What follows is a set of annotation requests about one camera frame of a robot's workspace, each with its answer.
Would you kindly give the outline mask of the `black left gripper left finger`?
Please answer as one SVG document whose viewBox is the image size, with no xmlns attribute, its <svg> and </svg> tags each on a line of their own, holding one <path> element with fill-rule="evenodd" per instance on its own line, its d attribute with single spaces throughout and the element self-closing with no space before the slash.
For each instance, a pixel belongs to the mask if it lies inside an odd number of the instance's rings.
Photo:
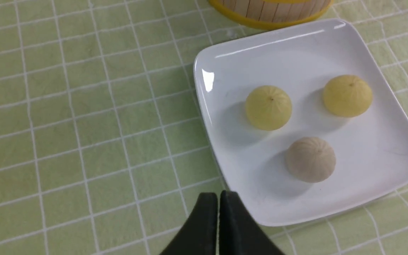
<svg viewBox="0 0 408 255">
<path fill-rule="evenodd" d="M 188 219 L 162 255 L 215 255 L 218 199 L 215 193 L 200 193 Z"/>
</svg>

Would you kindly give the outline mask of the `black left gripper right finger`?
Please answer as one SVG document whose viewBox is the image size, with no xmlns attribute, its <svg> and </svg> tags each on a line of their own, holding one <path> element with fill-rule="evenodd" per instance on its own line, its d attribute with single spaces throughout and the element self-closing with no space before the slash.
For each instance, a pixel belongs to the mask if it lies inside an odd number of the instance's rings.
<svg viewBox="0 0 408 255">
<path fill-rule="evenodd" d="M 220 194 L 219 254 L 283 255 L 258 226 L 237 192 Z"/>
</svg>

